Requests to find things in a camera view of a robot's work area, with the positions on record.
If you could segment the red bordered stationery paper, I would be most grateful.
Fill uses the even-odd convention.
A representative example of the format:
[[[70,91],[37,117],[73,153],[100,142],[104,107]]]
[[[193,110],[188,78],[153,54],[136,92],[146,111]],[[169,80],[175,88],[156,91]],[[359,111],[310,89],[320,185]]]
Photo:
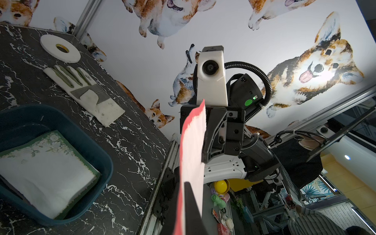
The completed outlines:
[[[202,216],[203,181],[205,164],[202,162],[202,148],[206,131],[206,107],[203,101],[194,108],[183,123],[180,142],[180,186],[177,197],[177,209],[174,235],[186,235],[185,232],[185,188],[191,184],[198,209]]]

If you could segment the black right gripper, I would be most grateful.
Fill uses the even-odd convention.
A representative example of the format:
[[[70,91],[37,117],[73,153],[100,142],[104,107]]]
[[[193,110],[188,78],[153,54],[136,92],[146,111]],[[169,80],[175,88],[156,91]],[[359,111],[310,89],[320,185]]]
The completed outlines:
[[[180,127],[189,113],[199,105],[181,107]],[[202,162],[207,164],[222,155],[238,156],[243,142],[245,111],[237,107],[205,106],[206,132],[202,148]]]

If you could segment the green bordered stationery paper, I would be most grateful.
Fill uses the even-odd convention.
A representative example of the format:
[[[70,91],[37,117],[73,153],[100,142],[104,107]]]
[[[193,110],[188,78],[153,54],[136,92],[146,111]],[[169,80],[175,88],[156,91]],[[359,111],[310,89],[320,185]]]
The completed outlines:
[[[1,177],[41,214],[63,219],[101,173],[55,130],[1,152]]]

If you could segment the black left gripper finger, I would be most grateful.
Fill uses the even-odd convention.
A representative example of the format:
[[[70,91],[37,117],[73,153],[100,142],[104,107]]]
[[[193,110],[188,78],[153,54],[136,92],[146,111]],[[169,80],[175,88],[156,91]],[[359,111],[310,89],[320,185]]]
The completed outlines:
[[[208,233],[202,221],[191,184],[189,182],[185,182],[184,188],[186,235],[207,235]]]

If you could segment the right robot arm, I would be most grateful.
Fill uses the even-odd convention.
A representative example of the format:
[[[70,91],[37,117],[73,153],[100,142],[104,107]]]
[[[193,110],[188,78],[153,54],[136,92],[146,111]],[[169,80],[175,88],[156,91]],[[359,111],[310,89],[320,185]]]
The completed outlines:
[[[202,146],[204,183],[225,179],[271,180],[270,175],[279,171],[281,163],[270,151],[261,131],[246,125],[270,101],[271,83],[263,71],[249,63],[228,62],[224,67],[254,73],[267,89],[263,95],[248,74],[238,73],[226,84],[228,106],[206,105]]]

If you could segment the teal plastic storage box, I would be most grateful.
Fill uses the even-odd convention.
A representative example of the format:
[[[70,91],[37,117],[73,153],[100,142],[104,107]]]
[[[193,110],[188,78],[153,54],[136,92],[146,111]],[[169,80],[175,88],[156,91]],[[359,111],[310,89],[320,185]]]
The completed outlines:
[[[70,223],[81,217],[99,197],[113,174],[111,157],[63,112],[42,104],[23,105],[1,111],[1,151],[19,147],[50,131],[59,131],[101,176],[81,198],[66,218],[48,218],[1,183],[1,199],[44,226]]]

